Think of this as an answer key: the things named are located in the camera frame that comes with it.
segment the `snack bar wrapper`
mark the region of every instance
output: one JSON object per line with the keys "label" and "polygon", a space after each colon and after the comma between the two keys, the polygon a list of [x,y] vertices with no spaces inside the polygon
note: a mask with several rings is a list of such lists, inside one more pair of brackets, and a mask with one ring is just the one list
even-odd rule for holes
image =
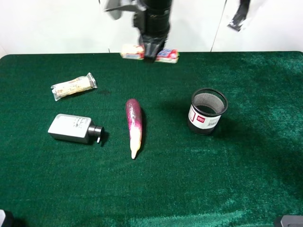
{"label": "snack bar wrapper", "polygon": [[97,83],[91,73],[87,76],[78,77],[76,79],[52,85],[53,96],[56,101],[65,96],[74,94],[76,92],[86,91],[97,88]]}
{"label": "snack bar wrapper", "polygon": [[[144,59],[144,48],[140,45],[124,45],[122,47],[121,57],[126,59]],[[177,63],[179,59],[178,50],[163,49],[157,55],[156,61],[166,63]]]}

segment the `white wall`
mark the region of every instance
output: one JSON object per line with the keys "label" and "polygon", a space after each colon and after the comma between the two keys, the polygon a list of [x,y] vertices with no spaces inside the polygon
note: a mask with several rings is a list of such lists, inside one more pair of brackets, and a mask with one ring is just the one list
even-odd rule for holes
{"label": "white wall", "polygon": [[[0,0],[0,57],[119,52],[123,44],[136,44],[133,14],[114,21],[103,12],[106,0],[100,1],[101,5],[98,0]],[[182,52],[208,52],[213,45],[213,51],[303,51],[303,1],[251,0],[250,20],[239,33],[227,27],[239,0],[227,0],[225,9],[224,3],[174,0],[167,47]]]}

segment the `mesh cup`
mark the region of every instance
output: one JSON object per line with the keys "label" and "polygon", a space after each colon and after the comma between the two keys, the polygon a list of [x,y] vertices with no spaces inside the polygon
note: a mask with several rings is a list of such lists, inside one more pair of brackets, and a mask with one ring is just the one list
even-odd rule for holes
{"label": "mesh cup", "polygon": [[227,107],[228,101],[221,92],[212,88],[197,90],[191,98],[187,119],[189,128],[198,134],[211,133]]}

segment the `green carpet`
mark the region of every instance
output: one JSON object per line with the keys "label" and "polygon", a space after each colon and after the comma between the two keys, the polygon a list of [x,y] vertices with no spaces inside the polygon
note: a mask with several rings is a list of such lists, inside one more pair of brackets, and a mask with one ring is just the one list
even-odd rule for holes
{"label": "green carpet", "polygon": [[[98,89],[55,102],[50,86],[91,72]],[[201,87],[229,108],[210,136],[187,114]],[[303,54],[181,53],[177,64],[119,54],[0,60],[0,209],[25,227],[254,227],[303,214]],[[145,112],[131,159],[125,103]],[[91,117],[104,146],[54,140],[58,113]]]}

